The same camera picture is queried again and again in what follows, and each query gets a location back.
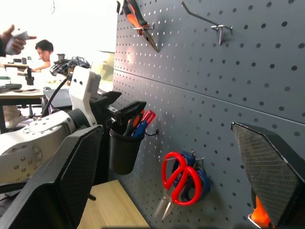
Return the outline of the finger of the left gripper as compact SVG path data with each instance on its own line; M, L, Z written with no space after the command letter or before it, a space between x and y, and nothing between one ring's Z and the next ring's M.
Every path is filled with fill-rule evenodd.
M122 93L117 91L103 92L101 94L102 101L105 104L113 104L121 95Z
M118 113L118 123L126 123L131 118L140 114L140 112L145 108L146 102L135 101L128 104L125 108L121 109Z

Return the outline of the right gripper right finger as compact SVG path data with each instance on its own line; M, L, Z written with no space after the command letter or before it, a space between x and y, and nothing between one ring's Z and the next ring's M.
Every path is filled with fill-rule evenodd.
M305 228L305 160L277 133L233 122L243 166L274 228Z

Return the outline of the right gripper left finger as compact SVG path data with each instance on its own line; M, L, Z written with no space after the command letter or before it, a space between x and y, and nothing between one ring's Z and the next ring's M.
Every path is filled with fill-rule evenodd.
M65 138L54 156L27 182L0 186L19 190L0 218L0 229L77 229L94 182L103 126Z

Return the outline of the orange black combination pliers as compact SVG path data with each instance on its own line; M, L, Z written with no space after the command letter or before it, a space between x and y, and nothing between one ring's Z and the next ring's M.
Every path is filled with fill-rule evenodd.
M251 198L254 209L252 213L252 220L254 220L262 229L274 229L267 212L265 211L253 188L251 188Z

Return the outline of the red handled scissors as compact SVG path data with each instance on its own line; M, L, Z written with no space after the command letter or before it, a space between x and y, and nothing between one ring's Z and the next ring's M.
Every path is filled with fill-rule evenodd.
M203 181L195 170L193 152L169 152L163 159L161 178L163 196L154 217L164 220L176 206L190 206L198 201L203 191Z

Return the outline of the grey pegboard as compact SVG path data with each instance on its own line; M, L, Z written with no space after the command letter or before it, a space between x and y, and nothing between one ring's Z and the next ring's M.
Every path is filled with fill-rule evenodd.
M248 224L251 186L230 127L233 122L279 134L305 159L305 0L137 0L159 52L117 19L114 88L117 107L145 101L156 113L133 171L118 180L150 227L230 228ZM171 151L196 152L211 192L162 220L162 161Z

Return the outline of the bystander's hand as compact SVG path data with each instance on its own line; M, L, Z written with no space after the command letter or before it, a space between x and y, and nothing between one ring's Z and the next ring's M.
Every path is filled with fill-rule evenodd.
M17 55L24 49L26 42L24 40L15 39L12 36L14 28L15 27L12 24L7 30L0 34L0 57Z

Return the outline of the black hanging cup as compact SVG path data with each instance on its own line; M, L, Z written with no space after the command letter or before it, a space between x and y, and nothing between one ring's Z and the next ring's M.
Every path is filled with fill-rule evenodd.
M115 130L110 130L110 159L109 168L117 175L127 175L133 171L135 161L142 140L145 136L156 136L159 129L154 134L143 134L140 137L123 136Z

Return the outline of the plaid checked cloth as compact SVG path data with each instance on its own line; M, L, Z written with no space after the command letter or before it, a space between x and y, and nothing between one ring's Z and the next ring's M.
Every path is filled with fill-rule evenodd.
M54 65L50 68L50 74L56 76L57 74L68 76L70 74L69 69L74 69L76 66L90 69L91 65L89 62L79 56L74 56L71 59L61 59L59 61L54 62Z

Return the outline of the seated man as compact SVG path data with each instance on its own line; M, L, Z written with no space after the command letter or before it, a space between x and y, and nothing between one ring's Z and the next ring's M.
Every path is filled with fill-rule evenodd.
M36 43L35 50L39 55L39 61L30 67L33 72L46 71L59 61L58 54L54 54L53 44L48 40L41 40Z

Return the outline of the orange black long-nose pliers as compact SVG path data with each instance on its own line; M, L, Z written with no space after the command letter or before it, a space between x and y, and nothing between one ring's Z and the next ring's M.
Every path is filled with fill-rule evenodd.
M120 15L125 15L127 21L135 27L147 27L149 24L141 14L140 7L136 0L116 0L117 2L117 13ZM149 44L157 53L159 52L156 43L153 40L152 35L149 30L138 31L139 36L142 36L146 43Z

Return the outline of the small black desk device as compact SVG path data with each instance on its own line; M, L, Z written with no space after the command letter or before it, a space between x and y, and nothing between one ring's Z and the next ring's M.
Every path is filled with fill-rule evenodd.
M27 68L25 79L26 79L27 85L34 85L34 77L32 76L31 68Z

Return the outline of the background work desk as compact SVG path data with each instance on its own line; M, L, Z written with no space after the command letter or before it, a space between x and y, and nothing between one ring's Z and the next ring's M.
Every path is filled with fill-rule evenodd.
M8 130L5 125L3 107L7 105L38 105L44 97L43 91L17 93L14 91L0 93L0 133Z

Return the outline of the white paper sheet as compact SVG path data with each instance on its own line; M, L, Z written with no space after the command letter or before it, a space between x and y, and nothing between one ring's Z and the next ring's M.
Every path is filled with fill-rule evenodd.
M9 39L9 41L8 41L8 43L7 43L7 46L6 46L6 48L5 48L5 53L6 53L7 55L17 55L17 54L19 54L17 51L14 50L14 48L13 48L13 46L12 46L12 44L15 42L16 39L26 41L26 40L30 40L31 38L30 38L30 36L28 35L27 31L24 31L24 32L22 32L22 33L19 33L19 34L17 34L17 35L12 36L12 37Z

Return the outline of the blue handled screwdriver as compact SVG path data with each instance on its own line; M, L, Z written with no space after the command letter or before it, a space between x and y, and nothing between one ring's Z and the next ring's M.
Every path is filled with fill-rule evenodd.
M138 127L135 129L135 131L132 134L132 137L140 137L145 134L146 128L148 126L147 121L141 121L141 123L138 125Z

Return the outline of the blue handled scissors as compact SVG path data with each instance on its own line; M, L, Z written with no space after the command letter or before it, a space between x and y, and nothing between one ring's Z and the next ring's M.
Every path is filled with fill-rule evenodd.
M203 168L196 165L196 158L194 156L194 153L181 151L180 154L186 160L187 165L191 166L196 171L198 177L200 178L202 191L199 199L204 198L210 192L211 189L210 180L206 175L206 171ZM195 183L193 181L192 176L189 175L186 184L183 187L182 193L180 195L181 200L190 201L191 200L190 194L193 194L194 190L195 190Z

